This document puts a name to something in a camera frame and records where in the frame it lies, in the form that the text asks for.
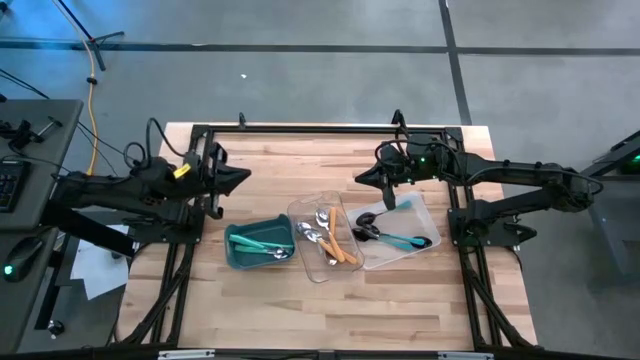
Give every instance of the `clear plastic tray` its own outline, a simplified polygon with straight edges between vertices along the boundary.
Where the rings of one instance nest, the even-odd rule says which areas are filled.
[[[331,244],[327,230],[316,222],[316,211],[318,209],[336,208],[336,227],[334,237],[340,248],[356,258],[357,263],[351,264],[348,261],[337,262],[329,265],[328,255],[320,245],[307,239],[296,230],[299,222],[305,222],[314,229],[320,231],[322,238],[327,244]],[[287,214],[291,220],[291,228],[296,241],[296,249],[302,256],[304,267],[309,279],[316,283],[325,282],[339,276],[348,275],[362,267],[364,255],[358,249],[351,227],[342,206],[340,194],[335,191],[327,191],[322,194],[310,196],[305,199],[292,202],[287,209]]]
[[[381,201],[360,209],[351,210],[347,213],[347,217],[349,218],[350,226],[356,228],[358,227],[356,219],[361,214],[365,212],[380,214],[386,210],[387,208]],[[428,237],[432,241],[432,245],[424,249],[407,251],[376,240],[359,241],[358,246],[365,257],[365,270],[377,268],[420,251],[433,249],[440,245],[442,241],[438,229],[431,219],[429,210],[424,204],[422,195],[415,191],[396,196],[396,209],[377,216],[374,225],[381,232],[387,234]]]

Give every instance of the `butcher block tabletop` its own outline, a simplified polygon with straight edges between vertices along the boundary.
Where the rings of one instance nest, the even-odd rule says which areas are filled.
[[[193,123],[169,123],[166,135],[186,151]],[[493,159],[489,129],[462,127],[465,149]],[[373,150],[392,135],[310,133],[218,133],[230,166],[252,175],[231,196],[221,197],[224,218],[207,218],[196,247],[184,309],[180,347],[344,350],[472,350],[460,260],[446,212],[447,185],[437,180],[401,185],[396,194],[418,191],[440,232],[442,244],[371,271],[316,284],[299,254],[290,261],[238,271],[225,260],[224,231],[287,213],[288,205],[322,191],[338,191],[346,210],[382,200],[380,190],[356,184],[354,176],[375,162]],[[163,145],[160,155],[182,160]],[[503,197],[499,184],[473,187],[475,197]],[[118,333],[127,336],[158,296],[168,246],[152,244],[131,267]],[[528,341],[535,333],[518,261],[501,248],[486,248],[494,297]],[[169,303],[165,331],[171,324]],[[489,339],[484,306],[478,306]]]

